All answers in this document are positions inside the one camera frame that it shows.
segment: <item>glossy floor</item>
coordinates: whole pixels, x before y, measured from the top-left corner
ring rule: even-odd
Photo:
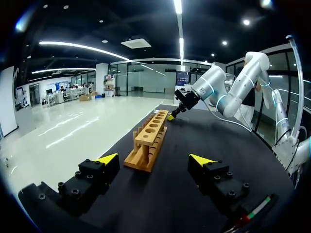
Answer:
[[[103,155],[159,104],[173,105],[173,100],[115,97],[34,107],[37,128],[25,136],[16,130],[1,141],[9,187],[16,194],[44,181],[57,190],[57,183],[72,177],[80,162]]]

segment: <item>white pillar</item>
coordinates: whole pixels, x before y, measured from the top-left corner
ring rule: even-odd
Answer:
[[[108,64],[99,63],[96,65],[95,88],[99,95],[104,93],[104,78],[108,74]]]
[[[3,136],[17,128],[14,101],[14,67],[0,71],[0,124]]]

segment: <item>display screen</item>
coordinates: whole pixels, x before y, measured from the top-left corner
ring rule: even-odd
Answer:
[[[176,72],[176,86],[184,86],[190,82],[190,73],[184,71]]]

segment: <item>ceiling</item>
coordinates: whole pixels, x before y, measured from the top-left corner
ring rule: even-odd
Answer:
[[[122,60],[81,48],[39,45],[39,41],[95,47],[128,59],[180,58],[173,0],[42,1],[32,7],[31,21],[20,33],[20,49],[15,51],[20,83],[34,79],[32,71],[94,68],[98,63]],[[285,24],[275,10],[263,9],[259,0],[182,0],[182,8],[184,59],[226,64],[241,58],[245,51],[287,43]],[[245,18],[250,20],[249,26],[243,25]],[[151,47],[130,49],[121,44],[129,38],[144,38]]]

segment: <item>black table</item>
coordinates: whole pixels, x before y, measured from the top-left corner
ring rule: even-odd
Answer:
[[[174,108],[160,105],[157,109]],[[103,232],[219,232],[226,217],[199,192],[188,173],[190,153],[225,161],[238,180],[250,184],[251,192],[278,194],[263,226],[271,223],[292,194],[294,187],[285,169],[255,134],[196,109],[165,125],[168,129],[152,173],[123,166],[133,149],[133,130],[105,154],[119,153],[120,171],[82,220]]]

